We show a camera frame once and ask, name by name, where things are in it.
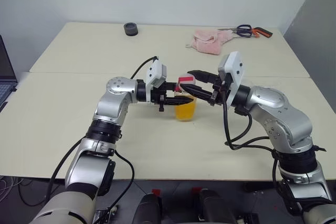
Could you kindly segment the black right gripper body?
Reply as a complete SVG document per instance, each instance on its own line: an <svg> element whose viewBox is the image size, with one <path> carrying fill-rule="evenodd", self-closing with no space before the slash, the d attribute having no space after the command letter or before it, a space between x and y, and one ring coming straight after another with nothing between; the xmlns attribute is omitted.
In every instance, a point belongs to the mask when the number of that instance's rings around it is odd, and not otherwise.
<svg viewBox="0 0 336 224"><path fill-rule="evenodd" d="M209 78L209 83L212 83L213 93L208 100L211 106L222 105L223 101L226 101L224 96L227 96L230 88L230 73L224 74L224 79L222 80L219 75L211 74Z"/></svg>

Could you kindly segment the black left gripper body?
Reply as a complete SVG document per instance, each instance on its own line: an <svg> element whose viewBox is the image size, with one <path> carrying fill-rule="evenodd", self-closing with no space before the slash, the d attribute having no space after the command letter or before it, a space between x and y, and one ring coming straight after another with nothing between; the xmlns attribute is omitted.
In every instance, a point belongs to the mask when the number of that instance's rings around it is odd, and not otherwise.
<svg viewBox="0 0 336 224"><path fill-rule="evenodd" d="M159 112L164 112L165 105L175 105L175 97L167 97L167 91L175 91L175 87L175 82L163 82L151 90L151 102L159 106Z"/></svg>

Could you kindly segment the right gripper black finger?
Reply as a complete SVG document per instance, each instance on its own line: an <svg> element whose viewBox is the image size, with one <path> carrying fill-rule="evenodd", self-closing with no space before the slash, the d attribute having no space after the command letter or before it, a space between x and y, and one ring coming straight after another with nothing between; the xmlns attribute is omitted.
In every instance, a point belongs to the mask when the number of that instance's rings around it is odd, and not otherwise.
<svg viewBox="0 0 336 224"><path fill-rule="evenodd" d="M212 93L206 90L203 90L201 87L195 85L195 84L186 84L182 83L181 84L181 89L184 90L185 92L189 93L193 97L196 97L198 99L208 101Z"/></svg>
<svg viewBox="0 0 336 224"><path fill-rule="evenodd" d="M191 70L188 73L193 75L196 80L201 81L203 83L215 83L216 80L218 79L217 74L213 74L207 71Z"/></svg>

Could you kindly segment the orange juice bottle red-white cap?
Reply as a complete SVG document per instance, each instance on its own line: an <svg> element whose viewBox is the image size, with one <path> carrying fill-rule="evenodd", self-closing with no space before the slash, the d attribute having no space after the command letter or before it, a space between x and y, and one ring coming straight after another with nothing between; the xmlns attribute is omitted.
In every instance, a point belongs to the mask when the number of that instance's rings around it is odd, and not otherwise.
<svg viewBox="0 0 336 224"><path fill-rule="evenodd" d="M195 84L195 82L196 82L195 77L189 73L185 73L179 76L178 78L179 84L181 83ZM174 95L193 97L192 95L185 92L184 90L174 91ZM197 98L195 97L193 98L194 98L194 101L192 103L175 106L175 115L179 121L190 121L193 118L195 109L196 109L196 101L197 101Z"/></svg>

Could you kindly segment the pink cloth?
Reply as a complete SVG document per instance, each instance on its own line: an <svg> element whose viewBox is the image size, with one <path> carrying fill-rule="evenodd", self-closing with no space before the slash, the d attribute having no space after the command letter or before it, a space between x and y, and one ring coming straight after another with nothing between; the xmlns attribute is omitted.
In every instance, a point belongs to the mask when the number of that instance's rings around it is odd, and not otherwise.
<svg viewBox="0 0 336 224"><path fill-rule="evenodd" d="M193 48L198 52L219 55L222 45L233 39L233 31L229 30L196 30L192 41L186 48Z"/></svg>

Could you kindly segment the black round cap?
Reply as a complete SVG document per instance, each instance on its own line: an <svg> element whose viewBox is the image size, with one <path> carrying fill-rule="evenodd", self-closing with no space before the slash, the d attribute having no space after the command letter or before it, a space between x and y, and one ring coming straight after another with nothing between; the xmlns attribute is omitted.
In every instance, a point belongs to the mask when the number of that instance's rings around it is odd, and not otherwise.
<svg viewBox="0 0 336 224"><path fill-rule="evenodd" d="M127 36L136 36L139 33L136 23L132 23L132 22L126 23L123 25L123 28Z"/></svg>

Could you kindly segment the orange black hand tool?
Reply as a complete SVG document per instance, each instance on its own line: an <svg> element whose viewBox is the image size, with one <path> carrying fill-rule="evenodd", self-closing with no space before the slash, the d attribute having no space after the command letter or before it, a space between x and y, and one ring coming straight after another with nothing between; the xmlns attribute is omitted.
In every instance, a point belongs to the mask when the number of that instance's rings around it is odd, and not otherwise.
<svg viewBox="0 0 336 224"><path fill-rule="evenodd" d="M266 38L271 38L273 36L273 33L264 29L264 28L261 28L261 27L255 27L255 28L252 28L251 29L251 32L252 34L256 37L256 38L259 38L260 35L266 37Z"/></svg>

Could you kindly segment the dark rounded shape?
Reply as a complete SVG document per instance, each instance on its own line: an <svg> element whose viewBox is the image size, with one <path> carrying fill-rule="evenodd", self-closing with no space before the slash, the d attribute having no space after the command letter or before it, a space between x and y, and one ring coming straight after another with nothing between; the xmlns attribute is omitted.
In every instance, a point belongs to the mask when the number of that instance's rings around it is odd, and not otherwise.
<svg viewBox="0 0 336 224"><path fill-rule="evenodd" d="M161 198L154 193L146 194L137 206L132 224L161 224L161 222Z"/></svg>
<svg viewBox="0 0 336 224"><path fill-rule="evenodd" d="M200 191L198 213L199 217L206 222L237 224L226 201L214 190Z"/></svg>

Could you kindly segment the black device with white knob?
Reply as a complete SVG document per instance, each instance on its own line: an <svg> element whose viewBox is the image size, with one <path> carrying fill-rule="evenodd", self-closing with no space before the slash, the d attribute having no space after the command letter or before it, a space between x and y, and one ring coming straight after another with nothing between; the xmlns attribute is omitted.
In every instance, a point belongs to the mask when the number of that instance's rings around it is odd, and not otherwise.
<svg viewBox="0 0 336 224"><path fill-rule="evenodd" d="M92 224L110 224L113 217L116 215L118 205L113 206L110 210L96 210Z"/></svg>

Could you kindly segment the dark laptop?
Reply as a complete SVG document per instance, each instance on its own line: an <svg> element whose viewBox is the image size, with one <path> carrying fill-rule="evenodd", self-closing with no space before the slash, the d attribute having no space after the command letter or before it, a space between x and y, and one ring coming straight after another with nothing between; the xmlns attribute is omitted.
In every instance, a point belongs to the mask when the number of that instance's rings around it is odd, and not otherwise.
<svg viewBox="0 0 336 224"><path fill-rule="evenodd" d="M18 81L9 59L3 38L0 35L0 113L7 104L7 98L16 92Z"/></svg>

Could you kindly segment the black handled scissors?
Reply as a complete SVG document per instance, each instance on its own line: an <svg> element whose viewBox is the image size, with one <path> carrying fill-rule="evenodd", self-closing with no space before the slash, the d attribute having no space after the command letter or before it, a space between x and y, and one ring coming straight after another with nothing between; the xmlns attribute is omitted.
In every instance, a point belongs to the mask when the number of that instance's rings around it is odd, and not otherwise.
<svg viewBox="0 0 336 224"><path fill-rule="evenodd" d="M252 27L248 24L239 25L234 28L219 28L220 31L231 30L233 33L237 34L240 37L251 37L253 35Z"/></svg>

